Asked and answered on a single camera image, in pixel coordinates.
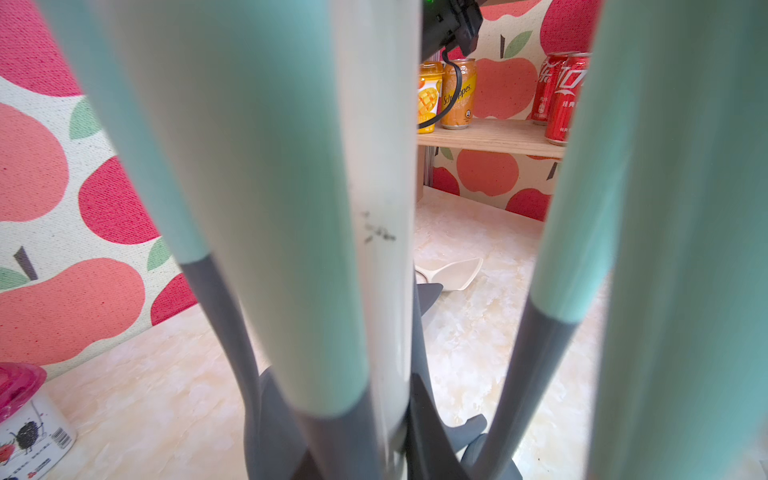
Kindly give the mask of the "beige spatula mint handle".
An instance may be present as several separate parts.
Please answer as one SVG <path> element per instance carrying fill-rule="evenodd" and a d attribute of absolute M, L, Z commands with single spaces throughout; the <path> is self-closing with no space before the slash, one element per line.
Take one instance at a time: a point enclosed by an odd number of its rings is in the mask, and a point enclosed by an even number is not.
<path fill-rule="evenodd" d="M 463 291 L 475 280 L 482 265 L 482 258 L 472 258 L 449 262 L 434 269 L 416 265 L 415 271 L 426 283 L 442 285 L 444 291 Z"/>

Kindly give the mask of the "white utensil rack stand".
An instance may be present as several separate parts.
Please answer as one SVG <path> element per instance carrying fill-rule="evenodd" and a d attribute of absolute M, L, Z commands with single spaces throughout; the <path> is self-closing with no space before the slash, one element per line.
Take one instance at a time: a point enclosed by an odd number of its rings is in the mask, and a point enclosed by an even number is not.
<path fill-rule="evenodd" d="M 421 4 L 334 1 L 344 155 L 386 479 L 406 476 Z"/>

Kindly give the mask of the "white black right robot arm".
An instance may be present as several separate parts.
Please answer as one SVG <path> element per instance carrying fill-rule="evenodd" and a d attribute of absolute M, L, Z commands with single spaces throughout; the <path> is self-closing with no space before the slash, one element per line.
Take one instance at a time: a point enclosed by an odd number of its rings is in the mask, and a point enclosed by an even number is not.
<path fill-rule="evenodd" d="M 472 53 L 478 42 L 483 17 L 480 7 L 484 1 L 475 0 L 429 0 L 422 4 L 421 62 L 436 53 L 450 65 L 457 77 L 457 86 L 450 102 L 433 119 L 420 121 L 418 129 L 434 126 L 451 111 L 460 98 L 463 77 L 460 66 L 448 58 L 455 48 L 464 55 Z"/>

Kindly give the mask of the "orange schweppes can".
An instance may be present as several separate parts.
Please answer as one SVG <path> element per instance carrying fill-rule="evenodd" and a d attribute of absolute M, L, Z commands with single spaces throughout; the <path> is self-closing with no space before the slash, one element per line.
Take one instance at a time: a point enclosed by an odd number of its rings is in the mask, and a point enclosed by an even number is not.
<path fill-rule="evenodd" d="M 452 65 L 446 64 L 443 73 L 443 98 L 441 111 L 446 111 L 454 94 L 458 98 L 448 113 L 440 120 L 442 128 L 450 130 L 466 129 L 472 122 L 474 99 L 477 87 L 477 67 L 474 58 L 454 60 L 461 71 L 461 88 L 457 88 L 457 74 Z"/>

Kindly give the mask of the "wooden shelf unit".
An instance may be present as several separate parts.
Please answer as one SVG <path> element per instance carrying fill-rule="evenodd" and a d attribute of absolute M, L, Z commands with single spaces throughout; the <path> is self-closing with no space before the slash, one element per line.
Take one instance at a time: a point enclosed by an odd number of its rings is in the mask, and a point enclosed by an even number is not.
<path fill-rule="evenodd" d="M 542 61 L 544 22 L 553 1 L 519 1 L 483 10 L 478 80 L 468 128 L 421 136 L 419 185 L 534 219 L 549 207 L 563 153 L 529 115 Z"/>

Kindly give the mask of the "yellow mango cup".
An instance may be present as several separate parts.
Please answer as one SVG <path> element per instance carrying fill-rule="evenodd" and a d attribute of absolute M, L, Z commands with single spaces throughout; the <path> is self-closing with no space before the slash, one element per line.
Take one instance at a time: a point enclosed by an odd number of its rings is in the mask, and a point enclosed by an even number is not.
<path fill-rule="evenodd" d="M 429 61 L 420 66 L 418 88 L 418 124 L 434 119 L 442 103 L 444 66 L 442 62 Z"/>

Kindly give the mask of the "red cola can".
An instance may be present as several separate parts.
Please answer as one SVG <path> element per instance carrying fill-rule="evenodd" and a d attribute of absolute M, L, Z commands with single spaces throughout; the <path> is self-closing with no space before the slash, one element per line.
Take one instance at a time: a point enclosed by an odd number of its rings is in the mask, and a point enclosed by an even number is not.
<path fill-rule="evenodd" d="M 588 73 L 591 53 L 574 53 L 560 67 L 551 95 L 545 138 L 548 142 L 567 144 L 570 124 Z"/>
<path fill-rule="evenodd" d="M 543 61 L 530 114 L 530 120 L 534 124 L 547 124 L 550 104 L 560 75 L 560 69 L 569 55 L 569 52 L 555 52 L 548 54 Z"/>

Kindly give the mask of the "pink lid yogurt cup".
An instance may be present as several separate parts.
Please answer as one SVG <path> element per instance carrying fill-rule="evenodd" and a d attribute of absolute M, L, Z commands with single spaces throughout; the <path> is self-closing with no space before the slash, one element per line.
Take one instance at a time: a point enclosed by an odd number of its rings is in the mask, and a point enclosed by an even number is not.
<path fill-rule="evenodd" d="M 42 479 L 72 449 L 76 429 L 54 404 L 47 372 L 1 364 L 1 478 Z"/>

